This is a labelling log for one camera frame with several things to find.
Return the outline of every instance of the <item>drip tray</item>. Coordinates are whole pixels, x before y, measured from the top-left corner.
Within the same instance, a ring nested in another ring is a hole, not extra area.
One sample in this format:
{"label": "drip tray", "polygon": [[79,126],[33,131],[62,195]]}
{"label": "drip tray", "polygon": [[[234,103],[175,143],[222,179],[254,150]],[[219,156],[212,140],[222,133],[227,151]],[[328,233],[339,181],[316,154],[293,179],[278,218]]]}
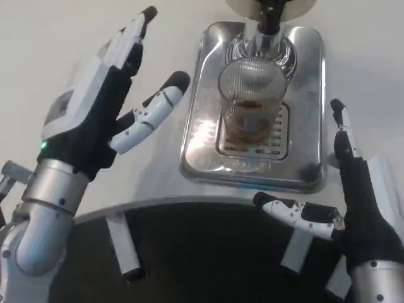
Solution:
{"label": "drip tray", "polygon": [[296,69],[268,140],[243,146],[226,139],[218,77],[244,24],[218,22],[200,43],[193,94],[181,149],[181,171],[215,184],[311,193],[325,178],[323,119],[325,63],[315,30],[288,27],[285,38],[296,55]]}
{"label": "drip tray", "polygon": [[218,150],[223,156],[281,160],[286,157],[288,152],[288,117],[288,108],[282,104],[269,138],[256,145],[243,145],[226,137],[221,117],[218,130]]}

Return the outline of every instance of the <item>white surface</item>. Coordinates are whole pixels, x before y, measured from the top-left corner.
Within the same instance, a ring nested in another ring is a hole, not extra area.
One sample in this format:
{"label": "white surface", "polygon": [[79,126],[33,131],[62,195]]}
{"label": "white surface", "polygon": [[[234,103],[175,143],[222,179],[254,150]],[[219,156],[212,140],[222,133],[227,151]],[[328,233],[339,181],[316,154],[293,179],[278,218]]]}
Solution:
{"label": "white surface", "polygon": [[[11,158],[35,167],[45,115],[75,62],[86,59],[151,4],[159,14],[148,28],[143,64],[125,112],[148,98],[173,71],[182,69],[193,76],[202,31],[215,21],[241,20],[224,0],[1,1],[0,163]],[[396,24],[402,11],[404,2],[399,0],[318,0],[310,12],[290,22],[313,27],[323,36],[327,99],[338,97],[347,105],[364,156],[385,153],[399,186],[404,181],[404,63],[401,31]],[[79,214],[165,196],[252,198],[255,191],[187,181],[179,173],[190,91],[162,127],[133,151],[118,157],[113,168],[99,173]],[[336,126],[331,115],[328,124],[332,149]],[[3,202],[7,218],[21,193],[20,186]],[[330,168],[326,187],[300,199],[343,209],[338,171]]]}

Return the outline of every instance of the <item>robotic finger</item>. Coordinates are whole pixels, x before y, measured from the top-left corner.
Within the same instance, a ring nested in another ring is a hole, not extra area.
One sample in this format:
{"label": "robotic finger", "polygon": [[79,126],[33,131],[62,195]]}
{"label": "robotic finger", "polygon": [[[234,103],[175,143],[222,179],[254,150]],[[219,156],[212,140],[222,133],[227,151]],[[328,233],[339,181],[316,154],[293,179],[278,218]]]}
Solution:
{"label": "robotic finger", "polygon": [[122,155],[149,137],[173,111],[189,82],[187,73],[173,73],[157,93],[143,102],[140,109],[133,109],[118,119],[117,134],[109,146]]}
{"label": "robotic finger", "polygon": [[273,218],[325,240],[331,240],[335,224],[342,219],[335,207],[280,199],[263,192],[252,202]]}

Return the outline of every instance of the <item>robotic hand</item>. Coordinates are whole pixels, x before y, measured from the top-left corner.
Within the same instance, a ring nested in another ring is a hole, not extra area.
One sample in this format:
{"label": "robotic hand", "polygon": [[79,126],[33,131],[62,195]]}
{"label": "robotic hand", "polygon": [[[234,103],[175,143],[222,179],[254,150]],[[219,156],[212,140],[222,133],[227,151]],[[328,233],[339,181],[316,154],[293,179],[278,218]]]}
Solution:
{"label": "robotic hand", "polygon": [[338,160],[347,212],[280,199],[266,193],[253,202],[272,217],[323,239],[335,240],[347,259],[355,301],[404,302],[404,212],[388,161],[364,160],[354,138],[346,107],[331,101],[338,125]]}
{"label": "robotic hand", "polygon": [[89,182],[147,138],[172,112],[189,86],[175,72],[161,89],[117,120],[140,68],[149,7],[80,69],[51,106],[35,172],[8,162],[2,170],[0,200],[18,181],[24,203],[1,231],[1,302],[47,302],[49,287],[64,261],[74,215]]}

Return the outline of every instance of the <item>fingertip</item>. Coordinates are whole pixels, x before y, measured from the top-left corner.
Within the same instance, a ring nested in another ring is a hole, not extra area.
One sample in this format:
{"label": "fingertip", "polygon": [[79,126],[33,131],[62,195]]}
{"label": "fingertip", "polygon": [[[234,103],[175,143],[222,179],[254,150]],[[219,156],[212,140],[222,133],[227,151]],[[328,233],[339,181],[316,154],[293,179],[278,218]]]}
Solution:
{"label": "fingertip", "polygon": [[148,8],[146,8],[144,11],[142,11],[142,13],[145,16],[145,23],[148,24],[149,22],[152,21],[152,19],[154,19],[154,17],[156,17],[157,15],[157,8],[154,6],[149,6]]}

